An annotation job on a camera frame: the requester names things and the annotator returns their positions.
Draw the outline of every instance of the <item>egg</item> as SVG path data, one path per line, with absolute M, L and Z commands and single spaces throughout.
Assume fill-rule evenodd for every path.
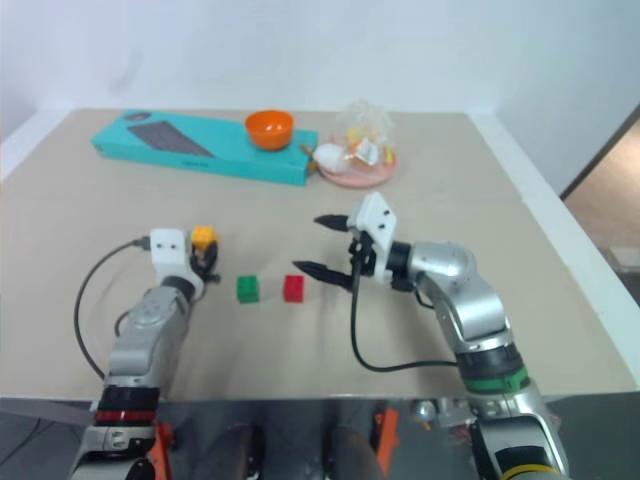
M 349 158 L 345 148 L 335 143 L 319 145 L 313 152 L 313 159 L 331 173 L 341 173 L 349 168 Z

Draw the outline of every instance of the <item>orange bowl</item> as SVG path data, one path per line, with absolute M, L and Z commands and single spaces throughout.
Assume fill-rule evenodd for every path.
M 293 117 L 280 110 L 252 113 L 244 121 L 249 138 L 263 150 L 280 150 L 291 142 Z

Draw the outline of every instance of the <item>tabletop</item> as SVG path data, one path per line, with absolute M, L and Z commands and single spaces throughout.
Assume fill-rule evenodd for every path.
M 167 398 L 459 396 L 455 369 L 364 370 L 349 343 L 349 294 L 306 279 L 305 302 L 282 300 L 293 260 L 346 269 L 349 238 L 312 219 L 348 213 L 365 191 L 320 176 L 270 184 L 101 158 L 89 139 L 120 112 L 70 114 L 4 184 L 0 198 L 0 394 L 93 399 L 100 381 L 72 326 L 77 289 L 107 251 L 154 227 L 214 225 L 218 272 L 194 305 Z M 185 112 L 240 120 L 246 112 Z M 300 128 L 331 133 L 333 113 L 295 112 Z M 530 373 L 549 395 L 632 390 L 636 384 L 598 317 L 482 136 L 464 114 L 392 114 L 399 167 L 380 186 L 397 238 L 471 249 L 500 294 Z M 257 275 L 261 301 L 241 305 L 238 275 Z M 123 252 L 83 299 L 89 350 L 105 366 L 113 324 L 152 285 L 149 256 Z M 371 363 L 450 359 L 430 311 L 363 280 L 361 350 Z

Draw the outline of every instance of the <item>orange bracket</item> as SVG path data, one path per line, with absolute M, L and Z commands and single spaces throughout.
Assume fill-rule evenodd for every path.
M 374 417 L 376 422 L 376 458 L 380 468 L 386 477 L 391 467 L 391 456 L 393 449 L 400 444 L 400 439 L 396 434 L 398 427 L 398 412 L 391 408 L 386 408 L 383 413 L 378 413 Z
M 156 442 L 148 454 L 149 461 L 156 471 L 155 480 L 172 480 L 171 465 L 169 464 L 169 449 L 175 436 L 168 423 L 156 422 Z

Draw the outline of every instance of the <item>red band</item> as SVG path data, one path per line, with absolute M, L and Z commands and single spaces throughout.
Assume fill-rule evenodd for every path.
M 131 411 L 131 410 L 118 410 L 118 411 L 105 411 L 100 410 L 96 412 L 96 422 L 151 422 L 156 418 L 156 412 L 154 411 Z

